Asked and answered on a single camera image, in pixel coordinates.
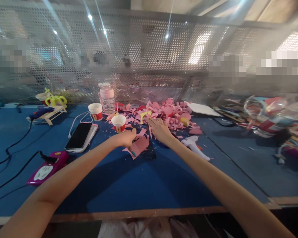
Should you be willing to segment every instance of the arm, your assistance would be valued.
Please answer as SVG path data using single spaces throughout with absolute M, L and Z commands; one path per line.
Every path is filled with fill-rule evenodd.
M 294 237 L 252 194 L 174 138 L 165 122 L 149 119 L 155 137 L 171 148 L 235 217 L 248 237 Z
M 82 179 L 116 147 L 131 148 L 135 137 L 136 129 L 112 136 L 55 173 L 29 196 L 3 226 L 0 230 L 0 238 L 42 237 L 57 207 Z

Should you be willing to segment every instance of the cup with red label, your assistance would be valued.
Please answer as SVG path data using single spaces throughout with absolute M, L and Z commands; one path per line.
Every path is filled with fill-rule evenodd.
M 47 98 L 49 98 L 51 95 L 49 93 L 41 93 L 41 94 L 37 94 L 35 97 L 36 99 L 40 100 L 41 103 L 43 103 L 45 106 L 47 106 L 45 100 Z
M 125 131 L 126 117 L 123 115 L 117 115 L 112 118 L 112 123 L 115 129 L 115 132 L 122 133 Z
M 100 103 L 92 103 L 88 105 L 88 110 L 94 121 L 101 121 L 103 119 L 103 107 Z

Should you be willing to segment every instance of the blue tabletop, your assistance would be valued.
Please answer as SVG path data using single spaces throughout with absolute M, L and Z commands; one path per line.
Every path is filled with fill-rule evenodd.
M 25 119 L 36 111 L 22 108 L 0 109 L 0 161 L 6 158 L 5 149 L 19 140 L 29 128 Z M 0 165 L 0 185 L 13 177 L 38 150 L 49 155 L 63 150 L 68 142 L 68 133 L 73 119 L 87 111 L 87 106 L 69 106 L 53 125 L 33 125 L 30 133 L 18 145 L 10 149 L 9 164 Z M 99 130 L 92 139 L 92 149 L 114 135 L 111 126 L 98 122 Z M 57 209 L 58 214 L 131 211 L 141 209 L 209 207 L 221 205 L 207 187 L 194 175 L 190 168 L 170 149 L 162 147 L 157 140 L 137 159 L 132 160 L 123 148 L 112 151 L 96 166 Z M 267 196 L 205 135 L 197 144 L 204 153 L 215 158 L 211 163 L 224 171 L 262 203 L 269 202 Z M 71 153 L 70 160 L 81 154 Z M 29 177 L 43 163 L 37 155 L 25 170 L 12 182 L 0 189 L 0 217 L 11 216 L 35 190 L 25 185 Z
M 224 127 L 209 118 L 197 118 L 202 131 L 227 154 L 269 197 L 298 196 L 298 161 L 286 156 L 279 165 L 274 138 L 262 138 L 245 129 Z

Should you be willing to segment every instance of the white glue gun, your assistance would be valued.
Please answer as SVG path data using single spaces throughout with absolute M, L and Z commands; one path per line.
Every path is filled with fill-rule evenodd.
M 181 143 L 183 143 L 186 147 L 189 147 L 194 153 L 200 155 L 203 159 L 210 161 L 210 158 L 203 154 L 202 151 L 200 151 L 199 148 L 196 146 L 197 141 L 197 136 L 190 136 L 186 139 L 181 140 Z

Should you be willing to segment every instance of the metal mesh screen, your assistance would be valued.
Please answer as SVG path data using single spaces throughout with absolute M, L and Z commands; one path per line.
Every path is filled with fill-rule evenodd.
M 173 97 L 214 104 L 298 91 L 298 81 L 288 89 L 277 77 L 267 73 L 263 79 L 257 73 L 258 52 L 298 50 L 298 31 L 177 14 L 169 21 L 167 13 L 44 2 L 0 2 L 4 102 L 36 103 L 44 88 L 64 95 L 68 103 L 97 102 L 101 82 L 113 84 L 121 103 Z

